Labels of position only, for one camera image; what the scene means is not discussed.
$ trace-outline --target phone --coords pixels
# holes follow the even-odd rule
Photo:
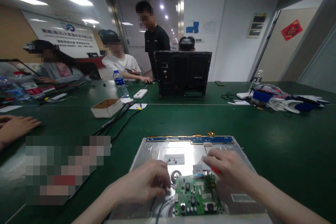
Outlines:
[[[225,82],[221,82],[219,80],[216,80],[215,83],[218,85],[218,86],[225,86]]]

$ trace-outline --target green circuit board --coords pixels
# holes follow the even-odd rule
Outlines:
[[[179,176],[175,185],[175,216],[221,214],[223,208],[210,175]]]

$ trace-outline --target black t-shirt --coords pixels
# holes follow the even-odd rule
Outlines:
[[[154,79],[157,79],[154,51],[159,50],[170,51],[170,44],[165,30],[161,26],[156,25],[155,31],[145,32],[145,52],[148,53]]]

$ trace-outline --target chair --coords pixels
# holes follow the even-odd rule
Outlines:
[[[97,65],[93,62],[78,62],[83,74],[88,75],[91,79],[99,81],[101,79]]]

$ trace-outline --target hand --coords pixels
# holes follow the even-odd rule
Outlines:
[[[155,196],[164,196],[164,188],[170,188],[170,176],[167,164],[161,160],[149,160],[111,184],[119,195],[120,203],[145,203]]]
[[[219,170],[217,175],[220,180],[243,191],[251,188],[259,177],[258,174],[247,167],[237,152],[233,150],[220,151],[213,148],[208,152],[208,156],[203,158],[203,162],[209,167],[215,167]]]
[[[0,128],[4,126],[8,121],[14,119],[16,116],[14,115],[0,115]]]
[[[134,68],[132,68],[133,71],[128,72],[129,74],[133,74],[133,75],[140,75],[140,73],[138,71],[136,71]]]
[[[40,124],[41,122],[33,117],[15,117],[0,129],[0,138],[3,143],[9,144]]]
[[[142,80],[143,82],[145,82],[147,84],[153,83],[153,80],[149,77],[140,76],[140,80]]]
[[[46,77],[39,77],[38,78],[40,81],[44,82],[44,83],[53,83],[53,84],[58,84],[57,80],[53,80],[50,78],[46,78]]]

